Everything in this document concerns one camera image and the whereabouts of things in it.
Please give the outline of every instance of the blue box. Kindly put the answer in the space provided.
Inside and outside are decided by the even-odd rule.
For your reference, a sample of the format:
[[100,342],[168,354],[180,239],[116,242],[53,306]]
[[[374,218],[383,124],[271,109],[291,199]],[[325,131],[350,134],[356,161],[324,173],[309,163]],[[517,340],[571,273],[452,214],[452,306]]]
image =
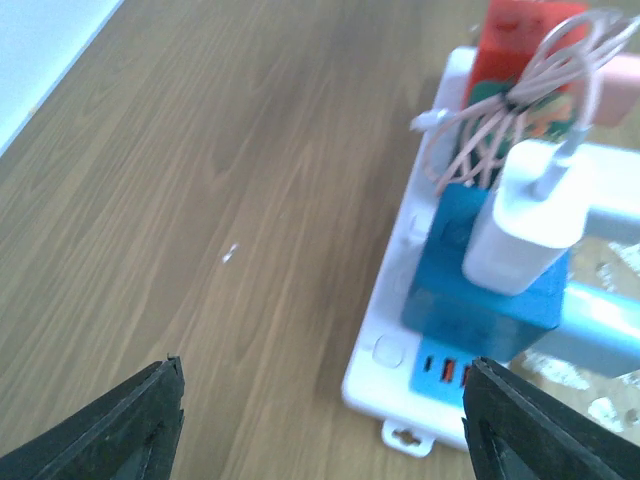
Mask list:
[[402,322],[438,342],[507,362],[561,320],[569,253],[516,296],[469,282],[462,261],[488,192],[452,184],[440,199]]

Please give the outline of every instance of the white cable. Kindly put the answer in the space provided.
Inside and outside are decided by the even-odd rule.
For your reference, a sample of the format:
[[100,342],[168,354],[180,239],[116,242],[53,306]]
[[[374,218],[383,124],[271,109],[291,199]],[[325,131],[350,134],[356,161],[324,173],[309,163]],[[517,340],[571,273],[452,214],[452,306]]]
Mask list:
[[[585,25],[590,27],[590,31],[582,40],[549,55],[558,40]],[[507,141],[509,134],[509,148],[524,137],[529,109],[563,85],[584,77],[584,96],[579,105],[578,118],[567,135],[566,144],[558,149],[558,161],[552,161],[567,168],[567,157],[586,137],[598,108],[601,90],[598,69],[624,49],[639,26],[640,17],[625,18],[614,9],[593,9],[571,17],[551,30],[518,82],[506,94],[494,95],[462,110],[444,122],[431,136],[422,162],[425,173],[436,183],[436,194],[440,195],[449,183],[473,185],[477,175],[480,178],[479,186],[489,188],[492,173],[503,163],[502,159],[496,158],[500,146]],[[446,172],[438,175],[431,167],[431,151],[447,129],[465,120],[467,125],[460,136],[459,152]],[[487,146],[488,135],[492,135],[493,139]],[[480,158],[474,167],[471,166],[473,152]],[[559,170],[549,175],[549,178],[540,182],[544,186],[535,188],[540,198],[546,198],[562,178]]]

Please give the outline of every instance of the white surface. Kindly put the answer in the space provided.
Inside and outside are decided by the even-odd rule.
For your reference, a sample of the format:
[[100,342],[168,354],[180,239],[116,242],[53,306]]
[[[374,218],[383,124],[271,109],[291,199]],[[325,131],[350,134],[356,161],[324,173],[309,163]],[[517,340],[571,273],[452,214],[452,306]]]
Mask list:
[[121,3],[0,2],[0,155]]
[[462,265],[472,283],[518,295],[582,238],[593,191],[587,155],[578,150],[548,198],[533,195],[556,148],[525,140],[509,151],[500,187],[474,223]]
[[[474,56],[475,49],[471,47],[460,47],[452,52],[434,101],[434,109],[459,110]],[[456,134],[456,131],[451,131],[441,139],[434,158],[446,162],[451,157]],[[417,159],[422,158],[428,140],[427,132],[422,138]],[[584,148],[589,149],[597,171],[603,173],[594,189],[596,203],[609,201],[608,193],[612,191],[617,196],[615,207],[627,206],[627,200],[637,199],[637,189],[633,184],[637,183],[640,176],[634,176],[633,181],[624,176],[630,170],[640,171],[640,162],[635,163],[640,157],[637,153],[598,145],[585,145]],[[424,456],[431,450],[434,438],[461,450],[466,450],[467,444],[461,421],[464,417],[462,409],[409,390],[421,335],[405,328],[401,324],[400,314],[437,206],[434,186],[423,175],[417,159],[351,354],[342,383],[342,395],[351,408],[385,423],[382,437],[387,445],[414,456]],[[616,181],[617,184],[612,185],[609,181]],[[400,363],[386,360],[386,354],[382,361],[379,355],[374,355],[375,346],[382,337],[387,346],[388,342],[394,345],[394,356],[398,355],[396,347],[401,350]],[[563,340],[563,348],[566,349],[566,342],[574,338],[569,333]],[[607,355],[611,356],[612,352],[616,353],[608,350]],[[409,447],[389,440],[396,438],[394,431],[405,429],[421,440],[422,448],[415,446],[409,452]]]

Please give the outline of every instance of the wood grain surface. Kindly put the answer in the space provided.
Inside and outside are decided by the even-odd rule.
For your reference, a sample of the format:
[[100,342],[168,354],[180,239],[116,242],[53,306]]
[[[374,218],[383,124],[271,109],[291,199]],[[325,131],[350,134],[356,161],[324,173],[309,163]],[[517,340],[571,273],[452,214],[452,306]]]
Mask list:
[[[0,454],[171,354],[175,479],[473,478],[440,445],[385,448],[340,383],[418,147],[408,123],[485,9],[127,0],[0,162]],[[598,139],[638,148],[638,125]],[[576,276],[597,283],[613,253],[581,248]],[[582,413],[640,399],[534,380]]]

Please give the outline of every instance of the white charger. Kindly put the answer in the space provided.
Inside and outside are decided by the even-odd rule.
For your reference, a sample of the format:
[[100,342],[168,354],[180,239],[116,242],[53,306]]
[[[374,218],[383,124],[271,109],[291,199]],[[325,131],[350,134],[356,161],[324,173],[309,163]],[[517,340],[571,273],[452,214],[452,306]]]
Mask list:
[[[518,295],[582,238],[592,191],[590,159],[580,147],[568,158],[559,149],[526,140],[509,151],[500,186],[473,226],[462,265],[470,282]],[[564,166],[561,175],[555,175],[558,164]],[[545,198],[540,186],[550,174],[553,187],[543,188]]]

